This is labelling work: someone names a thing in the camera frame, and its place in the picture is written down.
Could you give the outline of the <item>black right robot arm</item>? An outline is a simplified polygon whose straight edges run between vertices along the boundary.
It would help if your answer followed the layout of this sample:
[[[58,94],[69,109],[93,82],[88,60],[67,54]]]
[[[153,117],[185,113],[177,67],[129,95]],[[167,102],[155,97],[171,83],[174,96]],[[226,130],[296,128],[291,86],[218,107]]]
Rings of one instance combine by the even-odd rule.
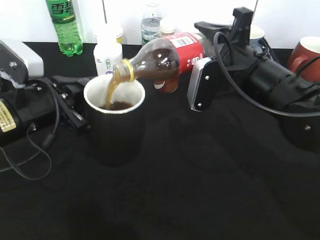
[[[274,115],[295,146],[320,150],[320,86],[302,78],[250,45],[253,11],[233,10],[232,25],[199,21],[194,27],[210,41],[214,56],[198,60],[192,70],[187,99],[193,111],[207,110],[229,84],[246,101]]]

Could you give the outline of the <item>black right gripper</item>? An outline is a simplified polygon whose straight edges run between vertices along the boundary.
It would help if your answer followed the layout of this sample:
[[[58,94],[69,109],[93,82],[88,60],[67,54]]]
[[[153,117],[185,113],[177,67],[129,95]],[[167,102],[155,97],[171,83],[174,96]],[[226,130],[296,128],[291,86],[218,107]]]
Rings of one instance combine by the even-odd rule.
[[[214,24],[206,21],[194,23],[213,44],[217,32],[222,32],[218,43],[224,43],[216,56],[220,55],[233,81],[246,94],[269,94],[272,91],[271,62],[269,47],[264,44],[250,45],[250,31],[253,11],[246,7],[233,10],[233,24]],[[195,62],[187,90],[190,109],[196,112],[207,110],[217,94],[217,77],[220,69],[215,58],[205,57]]]

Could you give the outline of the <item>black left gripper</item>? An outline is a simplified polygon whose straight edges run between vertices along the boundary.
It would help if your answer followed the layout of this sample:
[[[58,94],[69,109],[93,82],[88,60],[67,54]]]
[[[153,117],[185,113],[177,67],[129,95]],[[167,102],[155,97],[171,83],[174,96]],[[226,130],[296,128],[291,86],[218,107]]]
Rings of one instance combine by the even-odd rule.
[[[29,124],[35,123],[38,127],[46,127],[56,121],[55,101],[48,85],[51,87],[57,86],[60,90],[69,86],[75,86],[77,89],[83,90],[92,79],[92,76],[66,77],[55,75],[51,79],[32,79],[24,87],[15,87],[13,89],[13,110],[16,126],[26,128]],[[57,101],[68,127],[76,133],[85,133],[88,130],[89,122],[68,106],[61,94],[57,95]]]

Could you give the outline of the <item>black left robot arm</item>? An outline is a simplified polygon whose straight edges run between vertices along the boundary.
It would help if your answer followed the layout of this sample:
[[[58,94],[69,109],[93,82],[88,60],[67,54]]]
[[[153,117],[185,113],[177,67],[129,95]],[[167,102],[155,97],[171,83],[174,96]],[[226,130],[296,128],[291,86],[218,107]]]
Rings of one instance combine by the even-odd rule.
[[[0,145],[13,143],[27,134],[54,125],[41,148],[54,142],[64,119],[78,132],[88,121],[83,90],[90,77],[44,76],[43,59],[18,40],[0,41]]]

